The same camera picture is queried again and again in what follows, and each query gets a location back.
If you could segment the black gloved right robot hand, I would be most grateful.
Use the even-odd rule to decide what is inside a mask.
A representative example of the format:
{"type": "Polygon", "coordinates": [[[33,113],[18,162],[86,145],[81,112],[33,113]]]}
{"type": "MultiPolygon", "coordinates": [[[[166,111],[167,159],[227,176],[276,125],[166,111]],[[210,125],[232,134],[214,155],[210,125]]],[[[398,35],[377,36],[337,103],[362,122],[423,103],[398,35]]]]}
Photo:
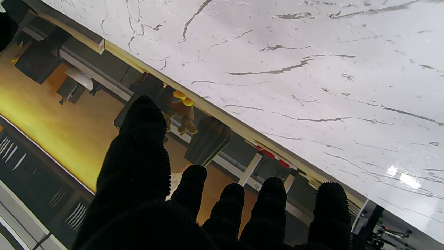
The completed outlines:
{"type": "Polygon", "coordinates": [[[0,13],[0,52],[3,52],[18,30],[17,22],[8,13],[0,13]]]}

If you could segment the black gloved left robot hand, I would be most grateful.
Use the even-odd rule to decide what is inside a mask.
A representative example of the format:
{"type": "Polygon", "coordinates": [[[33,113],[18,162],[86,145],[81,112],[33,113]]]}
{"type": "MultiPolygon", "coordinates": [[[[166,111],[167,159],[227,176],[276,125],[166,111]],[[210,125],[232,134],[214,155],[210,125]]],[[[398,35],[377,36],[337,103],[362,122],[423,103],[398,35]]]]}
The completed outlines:
{"type": "Polygon", "coordinates": [[[325,182],[317,190],[307,242],[284,242],[287,194],[281,179],[263,183],[249,222],[239,234],[244,188],[227,185],[210,217],[197,215],[207,177],[203,166],[183,172],[171,189],[171,166],[163,140],[164,115],[146,95],[130,106],[111,142],[97,192],[77,234],[74,250],[350,250],[351,216],[343,187],[325,182]]]}

